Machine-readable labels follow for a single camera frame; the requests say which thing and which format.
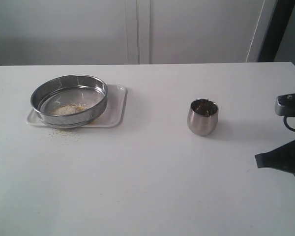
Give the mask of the stainless steel cup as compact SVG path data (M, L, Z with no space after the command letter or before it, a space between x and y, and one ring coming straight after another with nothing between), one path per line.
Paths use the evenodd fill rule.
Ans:
M216 103L200 98L192 101L187 116L187 125L198 136L207 136L218 123L219 108Z

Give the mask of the yellow millet grains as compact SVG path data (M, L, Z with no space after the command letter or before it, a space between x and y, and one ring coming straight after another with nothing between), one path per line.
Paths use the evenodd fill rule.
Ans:
M66 104L52 110L37 113L40 121L49 128L52 133L60 137L71 136L76 128L89 124L99 118L104 110L91 108L84 104Z

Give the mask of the round steel mesh sieve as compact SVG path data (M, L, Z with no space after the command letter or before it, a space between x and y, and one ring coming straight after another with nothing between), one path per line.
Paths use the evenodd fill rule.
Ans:
M80 127L104 113L108 86L90 75L61 76L40 85L32 93L30 103L38 118L49 127Z

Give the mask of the white rectangular plastic tray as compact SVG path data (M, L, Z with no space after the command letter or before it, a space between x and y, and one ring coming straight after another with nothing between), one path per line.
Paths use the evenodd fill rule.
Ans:
M118 125L123 119L127 98L127 89L122 85L107 85L107 106L103 114L93 122L83 127L110 128ZM84 104L92 107L103 97L100 87L73 87L56 92L47 97L41 106L45 111L52 110L66 104Z

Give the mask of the white cabinet with doors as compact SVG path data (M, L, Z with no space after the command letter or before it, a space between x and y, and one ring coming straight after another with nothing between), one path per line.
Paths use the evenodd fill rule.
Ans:
M274 0L0 0L0 65L255 62Z

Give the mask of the dark vertical post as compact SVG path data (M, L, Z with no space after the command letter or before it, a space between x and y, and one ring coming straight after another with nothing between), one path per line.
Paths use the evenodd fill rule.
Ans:
M295 0L277 0L257 62L274 62L295 6Z

